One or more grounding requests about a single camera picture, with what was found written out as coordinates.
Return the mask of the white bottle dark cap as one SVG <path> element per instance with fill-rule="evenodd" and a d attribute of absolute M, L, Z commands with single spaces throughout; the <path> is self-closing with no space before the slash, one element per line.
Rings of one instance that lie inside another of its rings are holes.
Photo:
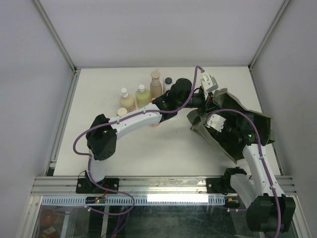
<path fill-rule="evenodd" d="M 163 80 L 163 92 L 166 93 L 168 90 L 170 90 L 172 85 L 173 85 L 172 78 L 171 77 L 166 77 Z"/>

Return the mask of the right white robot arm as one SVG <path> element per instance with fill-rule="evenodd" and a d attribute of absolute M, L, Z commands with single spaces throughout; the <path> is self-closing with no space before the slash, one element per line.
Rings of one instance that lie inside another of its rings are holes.
<path fill-rule="evenodd" d="M 212 115 L 206 123 L 213 139 L 234 161 L 245 159 L 251 174 L 227 168 L 213 181 L 214 191 L 237 193 L 246 207 L 248 228 L 276 238 L 289 231 L 295 213 L 294 198 L 285 194 L 267 159 L 263 138 L 250 114 L 233 111 Z"/>

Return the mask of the amber bottle pink cap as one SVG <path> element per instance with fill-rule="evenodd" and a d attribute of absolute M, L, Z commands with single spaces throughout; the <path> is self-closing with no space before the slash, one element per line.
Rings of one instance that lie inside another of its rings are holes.
<path fill-rule="evenodd" d="M 151 124 L 150 126 L 151 127 L 157 127 L 157 126 L 159 126 L 160 125 L 160 123 L 154 123 L 154 124 Z"/>

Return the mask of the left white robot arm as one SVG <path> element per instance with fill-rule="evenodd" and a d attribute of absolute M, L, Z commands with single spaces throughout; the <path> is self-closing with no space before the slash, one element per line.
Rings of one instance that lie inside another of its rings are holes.
<path fill-rule="evenodd" d="M 212 91 L 217 88 L 214 77 L 204 77 L 198 93 L 194 94 L 191 93 L 195 89 L 191 81 L 179 78 L 167 92 L 136 111 L 111 119 L 103 114 L 97 116 L 91 125 L 95 129 L 86 135 L 87 146 L 92 153 L 87 171 L 90 174 L 87 188 L 95 193 L 103 189 L 103 179 L 106 176 L 104 161 L 115 153 L 118 139 L 144 126 L 161 123 L 176 116 L 181 106 L 205 109 Z"/>

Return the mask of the olive green canvas bag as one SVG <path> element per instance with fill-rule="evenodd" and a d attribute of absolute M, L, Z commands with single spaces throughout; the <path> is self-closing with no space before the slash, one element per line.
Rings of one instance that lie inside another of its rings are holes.
<path fill-rule="evenodd" d="M 226 116 L 243 116 L 250 121 L 256 135 L 258 137 L 258 142 L 262 146 L 266 146 L 275 141 L 274 130 L 272 129 L 271 119 L 272 117 L 246 109 L 241 102 L 231 93 L 227 91 L 226 88 L 221 90 L 215 90 L 213 93 L 213 101 L 220 106 L 219 110 L 213 111 L 208 114 L 199 114 L 198 108 L 193 108 L 187 115 L 187 119 L 191 124 L 191 130 L 205 139 L 210 145 L 221 149 L 224 154 L 232 160 L 234 163 L 237 163 L 239 160 L 244 158 L 242 151 L 225 151 L 220 144 L 216 141 L 215 131 L 212 128 L 207 128 L 205 122 L 207 117 L 218 114 L 222 117 Z"/>

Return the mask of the small tan pump bottle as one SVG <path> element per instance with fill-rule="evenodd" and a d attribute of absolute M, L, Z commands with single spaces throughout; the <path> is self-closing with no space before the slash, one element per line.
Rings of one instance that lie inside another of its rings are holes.
<path fill-rule="evenodd" d="M 121 88 L 121 96 L 119 98 L 120 105 L 128 112 L 136 110 L 134 97 L 128 93 L 128 90 L 124 87 Z"/>

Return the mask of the yellow-green lotion bottle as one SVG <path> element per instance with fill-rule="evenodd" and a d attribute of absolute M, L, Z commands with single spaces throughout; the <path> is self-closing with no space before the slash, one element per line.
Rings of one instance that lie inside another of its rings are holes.
<path fill-rule="evenodd" d="M 151 102 L 151 93 L 143 84 L 139 84 L 139 87 L 135 93 L 136 102 L 138 108 L 142 108 Z"/>

